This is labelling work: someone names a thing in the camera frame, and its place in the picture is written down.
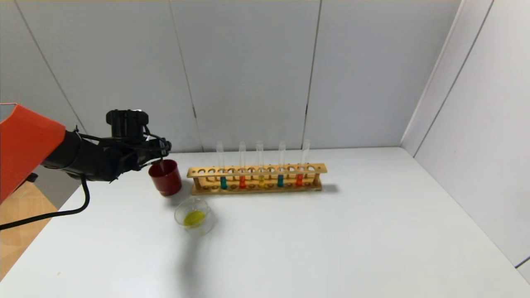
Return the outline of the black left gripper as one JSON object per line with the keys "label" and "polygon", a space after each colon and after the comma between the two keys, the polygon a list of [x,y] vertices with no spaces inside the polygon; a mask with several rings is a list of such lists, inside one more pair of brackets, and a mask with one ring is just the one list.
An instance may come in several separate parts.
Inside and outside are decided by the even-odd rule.
{"label": "black left gripper", "polygon": [[150,138],[139,146],[138,168],[145,168],[163,161],[172,148],[172,144],[169,141],[160,137]]}

